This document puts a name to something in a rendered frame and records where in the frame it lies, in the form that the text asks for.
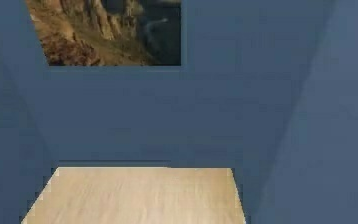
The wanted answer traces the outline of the brown rocky landscape wall picture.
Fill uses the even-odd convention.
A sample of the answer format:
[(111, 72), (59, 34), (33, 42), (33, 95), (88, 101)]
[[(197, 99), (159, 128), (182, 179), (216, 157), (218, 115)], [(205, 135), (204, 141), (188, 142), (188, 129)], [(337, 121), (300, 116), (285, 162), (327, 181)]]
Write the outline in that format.
[(50, 66), (179, 66), (182, 0), (24, 0)]

